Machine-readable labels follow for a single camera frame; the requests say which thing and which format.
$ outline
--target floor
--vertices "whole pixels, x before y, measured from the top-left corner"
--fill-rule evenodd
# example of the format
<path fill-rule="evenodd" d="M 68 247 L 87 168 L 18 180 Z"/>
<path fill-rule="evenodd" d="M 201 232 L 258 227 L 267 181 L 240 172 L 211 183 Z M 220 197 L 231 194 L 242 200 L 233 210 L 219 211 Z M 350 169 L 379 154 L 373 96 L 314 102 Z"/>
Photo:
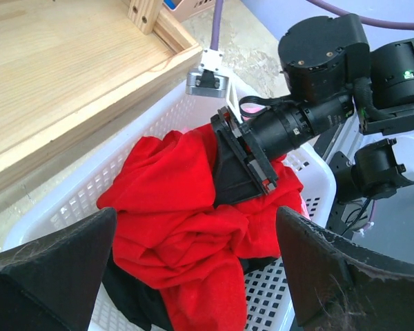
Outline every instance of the floor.
<path fill-rule="evenodd" d="M 203 47 L 208 47 L 210 43 L 212 17 L 213 9 L 184 22 L 186 29 Z M 225 52 L 224 65 L 233 69 L 262 96 L 274 97 L 288 93 L 284 77 L 279 73 L 277 40 L 240 0 L 225 2 L 219 47 Z M 136 105 L 105 128 L 0 194 L 0 251 L 10 229 L 23 214 L 85 162 L 125 123 L 130 123 L 184 78 L 185 75 L 175 77 L 160 93 Z"/>

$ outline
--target wooden tray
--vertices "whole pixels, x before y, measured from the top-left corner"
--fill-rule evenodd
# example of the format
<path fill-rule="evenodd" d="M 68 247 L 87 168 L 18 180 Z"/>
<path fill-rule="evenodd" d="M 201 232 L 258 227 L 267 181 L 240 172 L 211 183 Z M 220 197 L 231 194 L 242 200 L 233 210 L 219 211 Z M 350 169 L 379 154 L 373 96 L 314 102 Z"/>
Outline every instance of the wooden tray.
<path fill-rule="evenodd" d="M 157 0 L 0 0 L 0 191 L 200 53 Z"/>

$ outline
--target white wall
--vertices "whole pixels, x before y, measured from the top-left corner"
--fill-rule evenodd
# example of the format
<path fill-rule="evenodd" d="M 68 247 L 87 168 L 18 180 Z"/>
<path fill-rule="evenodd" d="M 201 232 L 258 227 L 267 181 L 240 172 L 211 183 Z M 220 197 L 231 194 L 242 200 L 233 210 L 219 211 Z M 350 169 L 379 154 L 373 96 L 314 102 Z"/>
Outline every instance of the white wall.
<path fill-rule="evenodd" d="M 277 38 L 295 23 L 312 16 L 335 15 L 305 0 L 242 0 L 248 9 Z M 326 2 L 362 16 L 387 21 L 414 22 L 414 0 L 326 0 Z M 387 30 L 364 26 L 366 36 L 374 50 L 381 45 L 414 38 L 414 31 Z"/>

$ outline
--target white laundry basket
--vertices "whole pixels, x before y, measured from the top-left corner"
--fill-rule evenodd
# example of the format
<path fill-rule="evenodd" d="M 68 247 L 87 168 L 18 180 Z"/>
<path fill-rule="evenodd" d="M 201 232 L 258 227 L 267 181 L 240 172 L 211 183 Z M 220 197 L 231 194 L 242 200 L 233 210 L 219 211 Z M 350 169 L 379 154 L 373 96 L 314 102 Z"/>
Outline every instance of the white laundry basket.
<path fill-rule="evenodd" d="M 236 78 L 238 97 L 256 92 Z M 177 86 L 151 109 L 108 141 L 95 155 L 57 186 L 43 201 L 13 227 L 4 249 L 37 239 L 73 224 L 95 212 L 95 201 L 119 173 L 132 147 L 144 135 L 163 137 L 168 131 L 196 128 L 208 123 L 225 99 L 185 94 L 185 82 Z M 314 222 L 325 226 L 333 199 L 335 180 L 329 167 L 308 144 L 290 153 L 286 164 L 296 170 L 304 184 L 303 198 Z M 248 323 L 250 331 L 289 331 L 294 318 L 282 260 L 263 272 L 246 277 Z M 104 287 L 100 288 L 89 330 L 134 331 L 115 308 Z"/>

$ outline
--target red cloth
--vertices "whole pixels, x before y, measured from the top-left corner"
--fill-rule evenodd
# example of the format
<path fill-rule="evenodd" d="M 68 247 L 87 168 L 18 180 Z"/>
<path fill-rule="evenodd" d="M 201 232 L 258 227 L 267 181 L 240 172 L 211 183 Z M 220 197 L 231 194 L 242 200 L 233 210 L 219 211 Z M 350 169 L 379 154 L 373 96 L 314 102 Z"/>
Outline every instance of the red cloth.
<path fill-rule="evenodd" d="M 276 211 L 301 210 L 302 184 L 281 160 L 270 195 L 214 209 L 215 154 L 211 125 L 144 137 L 97 202 L 118 211 L 115 263 L 161 292 L 175 331 L 242 331 L 238 257 L 279 257 Z"/>

